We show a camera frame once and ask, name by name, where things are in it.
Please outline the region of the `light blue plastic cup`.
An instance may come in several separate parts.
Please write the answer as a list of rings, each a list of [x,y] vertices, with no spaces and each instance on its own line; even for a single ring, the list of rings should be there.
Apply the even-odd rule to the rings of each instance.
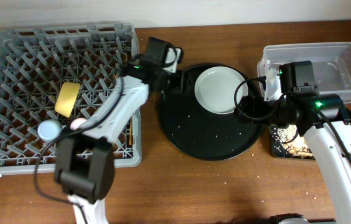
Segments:
[[[45,142],[54,140],[59,136],[61,130],[61,124],[54,119],[48,119],[41,122],[37,128],[39,137]]]

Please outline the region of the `pink plastic cup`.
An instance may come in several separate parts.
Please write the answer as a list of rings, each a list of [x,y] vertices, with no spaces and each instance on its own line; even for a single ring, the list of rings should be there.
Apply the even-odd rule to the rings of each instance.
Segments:
[[[70,123],[70,129],[75,131],[86,121],[87,121],[86,118],[76,118]]]

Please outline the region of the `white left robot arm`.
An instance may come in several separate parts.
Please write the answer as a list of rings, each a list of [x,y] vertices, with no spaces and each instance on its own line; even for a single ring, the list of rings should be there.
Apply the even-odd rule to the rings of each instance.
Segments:
[[[113,144],[151,91],[183,90],[177,69],[184,53],[170,51],[160,59],[138,54],[121,67],[113,93],[76,130],[58,137],[54,180],[68,195],[77,223],[107,223],[105,197],[115,177]]]

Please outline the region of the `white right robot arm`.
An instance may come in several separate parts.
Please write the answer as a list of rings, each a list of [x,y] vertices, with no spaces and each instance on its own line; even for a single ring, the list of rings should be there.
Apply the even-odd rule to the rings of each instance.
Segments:
[[[337,223],[351,223],[351,111],[337,95],[283,93],[272,104],[244,96],[234,100],[242,121],[293,124],[319,165]]]

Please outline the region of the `white ceramic plate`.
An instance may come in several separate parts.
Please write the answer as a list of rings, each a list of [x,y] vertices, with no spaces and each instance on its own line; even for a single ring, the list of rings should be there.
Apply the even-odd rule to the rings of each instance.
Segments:
[[[230,67],[216,66],[204,70],[196,79],[195,97],[200,106],[214,114],[234,112],[234,94],[245,78]]]

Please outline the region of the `yellow bowl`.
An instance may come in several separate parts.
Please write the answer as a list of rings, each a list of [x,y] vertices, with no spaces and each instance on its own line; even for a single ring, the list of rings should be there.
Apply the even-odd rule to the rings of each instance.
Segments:
[[[71,82],[65,82],[61,86],[61,89],[55,104],[55,111],[58,114],[66,118],[70,117],[78,96],[78,91],[80,89],[80,86],[81,84],[79,83],[71,83]]]

